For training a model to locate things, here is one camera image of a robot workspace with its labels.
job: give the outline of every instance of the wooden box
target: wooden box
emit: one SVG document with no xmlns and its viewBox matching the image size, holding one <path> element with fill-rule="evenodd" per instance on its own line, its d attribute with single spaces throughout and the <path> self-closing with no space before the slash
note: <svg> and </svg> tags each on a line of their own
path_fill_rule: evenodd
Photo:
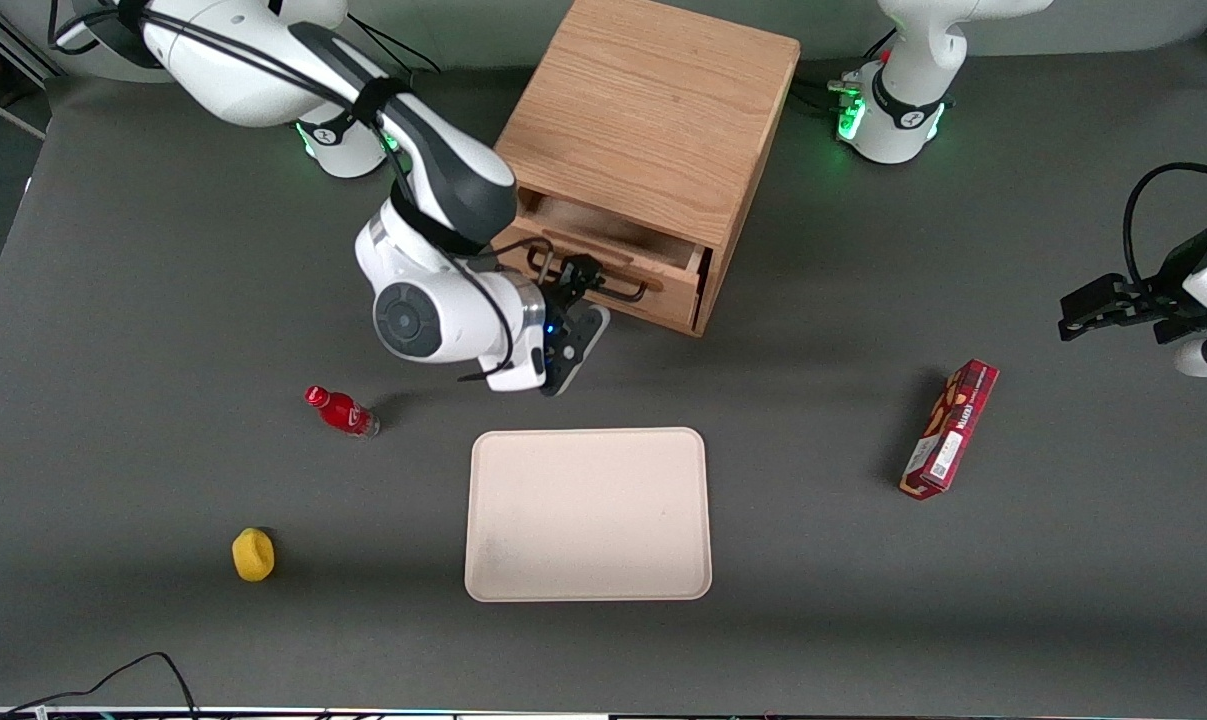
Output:
<svg viewBox="0 0 1207 720">
<path fill-rule="evenodd" d="M 799 42 L 649 0 L 576 0 L 497 152 L 543 236 L 594 256 L 623 314 L 701 336 L 754 199 Z M 544 251 L 502 263 L 536 277 Z"/>
</svg>

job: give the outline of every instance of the gray table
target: gray table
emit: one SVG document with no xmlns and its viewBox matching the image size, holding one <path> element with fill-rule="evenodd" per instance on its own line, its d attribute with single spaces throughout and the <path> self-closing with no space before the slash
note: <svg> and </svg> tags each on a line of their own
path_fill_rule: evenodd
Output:
<svg viewBox="0 0 1207 720">
<path fill-rule="evenodd" d="M 525 78 L 421 94 L 492 141 Z M 956 94 L 904 168 L 792 105 L 707 336 L 618 318 L 544 400 L 381 350 L 352 236 L 384 174 L 327 178 L 174 87 L 56 84 L 0 271 L 0 704 L 165 650 L 204 706 L 1207 716 L 1207 381 L 1147 328 L 1055 328 L 1120 268 L 1135 180 L 1207 160 L 1207 42 L 973 60 Z M 1206 178 L 1138 222 L 1151 267 Z M 1004 373 L 982 427 L 909 501 L 973 356 Z M 317 427 L 315 382 L 380 398 L 383 437 Z M 617 425 L 705 437 L 709 596 L 471 601 L 471 443 Z M 249 525 L 279 545 L 260 585 Z M 179 696 L 154 666 L 97 702 Z"/>
</svg>

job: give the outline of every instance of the beige tray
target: beige tray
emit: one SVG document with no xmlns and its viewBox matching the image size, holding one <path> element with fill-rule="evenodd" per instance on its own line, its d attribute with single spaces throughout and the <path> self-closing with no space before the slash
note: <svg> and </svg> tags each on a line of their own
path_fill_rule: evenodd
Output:
<svg viewBox="0 0 1207 720">
<path fill-rule="evenodd" d="M 474 601 L 695 601 L 710 583 L 696 431 L 492 432 L 474 443 Z"/>
</svg>

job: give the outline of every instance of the plastic bottle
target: plastic bottle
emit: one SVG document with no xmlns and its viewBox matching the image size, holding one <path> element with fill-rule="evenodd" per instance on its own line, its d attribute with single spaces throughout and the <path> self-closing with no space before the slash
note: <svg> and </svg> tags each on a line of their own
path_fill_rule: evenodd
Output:
<svg viewBox="0 0 1207 720">
<path fill-rule="evenodd" d="M 349 437 L 367 439 L 380 432 L 380 420 L 346 393 L 314 386 L 305 391 L 305 402 L 319 410 L 325 423 Z"/>
</svg>

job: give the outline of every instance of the red box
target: red box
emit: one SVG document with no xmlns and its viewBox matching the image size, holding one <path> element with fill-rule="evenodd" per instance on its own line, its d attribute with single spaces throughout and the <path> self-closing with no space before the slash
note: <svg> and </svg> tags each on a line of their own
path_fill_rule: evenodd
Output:
<svg viewBox="0 0 1207 720">
<path fill-rule="evenodd" d="M 950 375 L 940 400 L 932 406 L 923 439 L 914 446 L 910 464 L 900 475 L 900 491 L 915 501 L 927 501 L 950 488 L 996 379 L 999 370 L 980 359 Z"/>
</svg>

